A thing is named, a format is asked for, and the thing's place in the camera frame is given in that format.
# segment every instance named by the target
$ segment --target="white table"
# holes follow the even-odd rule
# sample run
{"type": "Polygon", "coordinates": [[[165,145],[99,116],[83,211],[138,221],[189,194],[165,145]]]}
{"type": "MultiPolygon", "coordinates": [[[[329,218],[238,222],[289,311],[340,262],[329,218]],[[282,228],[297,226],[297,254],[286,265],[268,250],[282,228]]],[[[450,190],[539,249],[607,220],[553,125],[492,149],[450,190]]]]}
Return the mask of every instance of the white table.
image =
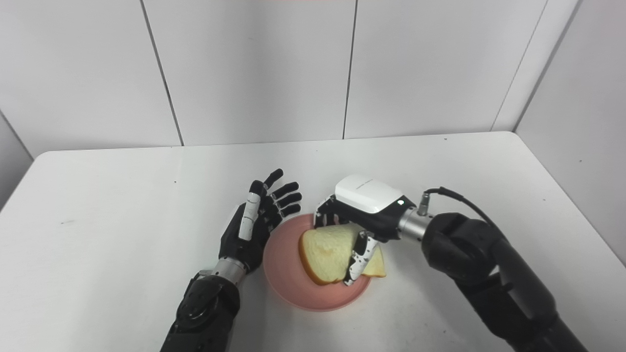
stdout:
{"type": "MultiPolygon", "coordinates": [[[[188,280],[216,263],[228,214],[277,167],[300,182],[304,212],[356,172],[413,200],[440,185],[464,194],[590,351],[626,346],[626,268],[523,142],[497,132],[45,153],[0,213],[0,350],[158,351],[188,280]]],[[[440,198],[431,210],[475,217],[440,198]]],[[[231,350],[508,350],[417,243],[383,251],[387,278],[329,313],[290,307],[257,271],[231,350]]]]}

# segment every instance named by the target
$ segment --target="grasped bread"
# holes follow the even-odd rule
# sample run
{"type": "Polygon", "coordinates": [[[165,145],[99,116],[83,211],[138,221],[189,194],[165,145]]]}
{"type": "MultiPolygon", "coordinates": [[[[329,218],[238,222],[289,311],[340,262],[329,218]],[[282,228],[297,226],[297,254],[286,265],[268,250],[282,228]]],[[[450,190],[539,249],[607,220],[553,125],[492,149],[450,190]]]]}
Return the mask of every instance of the grasped bread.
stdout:
{"type": "MultiPolygon", "coordinates": [[[[359,231],[357,224],[333,225],[308,230],[299,241],[299,252],[304,270],[318,285],[341,282],[346,276],[352,248],[359,231]]],[[[367,263],[365,276],[385,277],[380,246],[367,263]]]]}

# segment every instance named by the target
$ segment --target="pink plate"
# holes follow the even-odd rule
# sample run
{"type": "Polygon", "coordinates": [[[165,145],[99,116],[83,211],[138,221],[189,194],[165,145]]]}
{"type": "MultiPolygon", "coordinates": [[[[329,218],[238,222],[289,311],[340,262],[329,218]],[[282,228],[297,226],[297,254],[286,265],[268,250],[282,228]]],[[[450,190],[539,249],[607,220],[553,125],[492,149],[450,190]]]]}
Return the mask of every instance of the pink plate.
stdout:
{"type": "Polygon", "coordinates": [[[285,301],[308,311],[332,311],[357,299],[369,285],[369,277],[361,276],[352,286],[343,283],[318,286],[302,267],[298,241],[313,228],[313,215],[304,214],[285,222],[267,241],[263,268],[267,282],[285,301]]]}

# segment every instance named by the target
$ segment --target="black cable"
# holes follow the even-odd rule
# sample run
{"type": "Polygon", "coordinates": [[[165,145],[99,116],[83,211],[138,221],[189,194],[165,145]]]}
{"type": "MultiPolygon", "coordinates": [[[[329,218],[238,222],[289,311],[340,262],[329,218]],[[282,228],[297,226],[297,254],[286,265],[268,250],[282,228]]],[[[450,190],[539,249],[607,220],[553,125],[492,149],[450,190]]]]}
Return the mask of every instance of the black cable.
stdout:
{"type": "Polygon", "coordinates": [[[468,207],[471,208],[471,210],[475,211],[476,214],[478,214],[480,217],[483,218],[483,220],[491,227],[493,227],[494,229],[497,229],[498,231],[500,231],[500,229],[498,228],[498,226],[496,226],[496,224],[487,216],[487,214],[485,214],[485,212],[483,212],[479,207],[477,207],[474,203],[470,202],[467,198],[463,197],[463,195],[456,193],[453,190],[449,190],[445,187],[439,187],[438,189],[428,189],[426,191],[424,191],[424,194],[440,194],[443,196],[446,196],[448,198],[452,198],[454,200],[458,200],[459,202],[467,205],[468,207]]]}

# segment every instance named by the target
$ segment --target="white wall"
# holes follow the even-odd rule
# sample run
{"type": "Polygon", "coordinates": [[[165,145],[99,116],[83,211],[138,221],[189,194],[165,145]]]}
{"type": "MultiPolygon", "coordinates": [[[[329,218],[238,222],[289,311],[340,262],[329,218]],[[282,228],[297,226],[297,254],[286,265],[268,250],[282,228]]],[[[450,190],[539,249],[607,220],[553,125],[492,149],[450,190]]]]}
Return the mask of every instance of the white wall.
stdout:
{"type": "Polygon", "coordinates": [[[0,108],[33,154],[180,145],[139,1],[0,0],[0,108]]]}
{"type": "Polygon", "coordinates": [[[145,4],[186,145],[341,139],[354,1],[145,4]]]}
{"type": "Polygon", "coordinates": [[[582,2],[517,129],[622,262],[625,18],[623,1],[582,2]]]}
{"type": "Polygon", "coordinates": [[[144,2],[0,0],[34,156],[510,130],[575,0],[144,2]]]}
{"type": "Polygon", "coordinates": [[[491,130],[545,3],[359,1],[346,137],[491,130]]]}
{"type": "Polygon", "coordinates": [[[31,157],[15,137],[0,111],[0,209],[31,162],[31,157]]]}

